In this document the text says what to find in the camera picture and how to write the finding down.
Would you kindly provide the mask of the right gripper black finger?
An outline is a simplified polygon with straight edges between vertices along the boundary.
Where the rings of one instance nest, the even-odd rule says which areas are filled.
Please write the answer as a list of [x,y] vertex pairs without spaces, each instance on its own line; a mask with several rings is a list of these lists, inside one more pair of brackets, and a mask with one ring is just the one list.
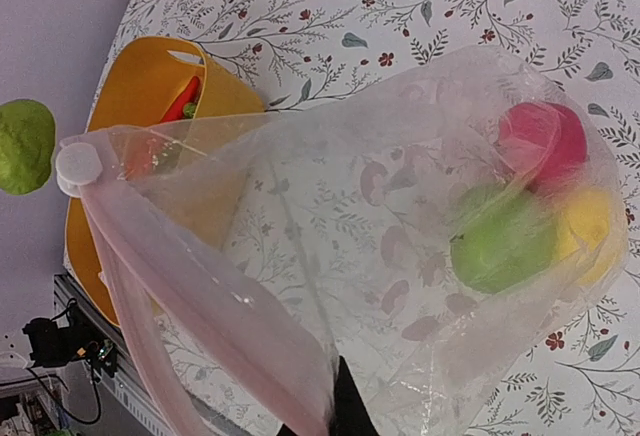
[[319,369],[295,364],[278,376],[290,393],[278,411],[278,435],[378,435],[346,359],[337,363],[337,374],[321,362]]

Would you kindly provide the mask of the clear zip top bag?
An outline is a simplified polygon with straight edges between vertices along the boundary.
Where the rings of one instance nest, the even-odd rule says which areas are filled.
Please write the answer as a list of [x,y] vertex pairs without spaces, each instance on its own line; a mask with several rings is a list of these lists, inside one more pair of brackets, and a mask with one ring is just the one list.
[[[513,106],[580,118],[588,160],[532,192],[496,147]],[[342,355],[378,435],[461,435],[515,360],[585,312],[569,261],[496,294],[451,266],[456,202],[496,183],[551,200],[615,198],[614,155],[553,82],[495,47],[455,51],[294,113],[114,125],[65,140],[56,177],[81,202],[128,353],[177,435],[276,435],[295,364]]]

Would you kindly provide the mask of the green toy pear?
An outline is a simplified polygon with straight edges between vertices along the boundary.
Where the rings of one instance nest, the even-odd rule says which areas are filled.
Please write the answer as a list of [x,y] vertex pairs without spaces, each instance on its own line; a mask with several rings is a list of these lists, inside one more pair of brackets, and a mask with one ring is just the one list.
[[459,229],[450,239],[454,274],[466,287],[496,294],[546,270],[556,244],[556,220],[528,190],[506,197],[505,187],[473,187],[456,202]]

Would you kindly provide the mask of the yellow toy lemon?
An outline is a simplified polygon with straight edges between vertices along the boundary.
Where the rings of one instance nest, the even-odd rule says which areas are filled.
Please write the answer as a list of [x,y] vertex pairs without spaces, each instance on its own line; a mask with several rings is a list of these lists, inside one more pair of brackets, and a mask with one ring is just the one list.
[[612,279],[624,262],[622,227],[614,216],[615,198],[601,187],[578,187],[552,200],[556,216],[554,260],[569,261],[582,289]]

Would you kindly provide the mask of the yellow plastic basket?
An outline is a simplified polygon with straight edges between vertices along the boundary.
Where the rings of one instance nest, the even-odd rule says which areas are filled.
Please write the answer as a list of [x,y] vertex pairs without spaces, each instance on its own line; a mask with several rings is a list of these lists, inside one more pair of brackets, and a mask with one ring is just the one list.
[[[195,116],[259,113],[258,94],[198,45],[175,38],[141,37],[116,57],[92,113],[90,131],[114,125],[152,126],[193,76],[200,78]],[[70,271],[109,323],[119,322],[106,285],[89,224],[79,200],[69,203],[66,250]]]

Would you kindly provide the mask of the red toy apple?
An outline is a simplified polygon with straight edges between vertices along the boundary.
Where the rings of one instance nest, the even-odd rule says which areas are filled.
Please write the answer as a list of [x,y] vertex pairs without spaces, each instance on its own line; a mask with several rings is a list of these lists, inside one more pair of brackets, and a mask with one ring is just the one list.
[[532,192],[552,193],[588,160],[583,124],[570,108],[551,102],[525,102],[500,119],[496,147],[507,166],[529,177]]

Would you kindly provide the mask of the green toy grapes bunch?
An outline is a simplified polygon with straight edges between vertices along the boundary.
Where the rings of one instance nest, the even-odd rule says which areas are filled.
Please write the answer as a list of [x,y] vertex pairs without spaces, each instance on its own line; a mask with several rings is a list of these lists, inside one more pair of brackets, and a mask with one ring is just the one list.
[[185,119],[193,119],[196,113],[197,104],[195,102],[186,103],[183,106],[182,114]]

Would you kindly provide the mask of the green toy cabbage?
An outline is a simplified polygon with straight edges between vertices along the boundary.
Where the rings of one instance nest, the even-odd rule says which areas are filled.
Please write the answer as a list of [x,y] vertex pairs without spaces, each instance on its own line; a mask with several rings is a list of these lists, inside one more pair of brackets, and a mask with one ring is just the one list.
[[1,105],[1,190],[25,195],[47,183],[52,172],[56,125],[51,111],[31,99]]

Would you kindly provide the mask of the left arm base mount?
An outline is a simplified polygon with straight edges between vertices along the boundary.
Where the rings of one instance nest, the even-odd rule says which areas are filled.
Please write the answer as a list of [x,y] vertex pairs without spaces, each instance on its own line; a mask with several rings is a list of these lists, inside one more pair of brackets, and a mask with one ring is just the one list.
[[34,367],[62,368],[85,361],[99,374],[114,377],[117,350],[108,338],[71,298],[62,312],[51,318],[34,318],[22,329],[28,338]]

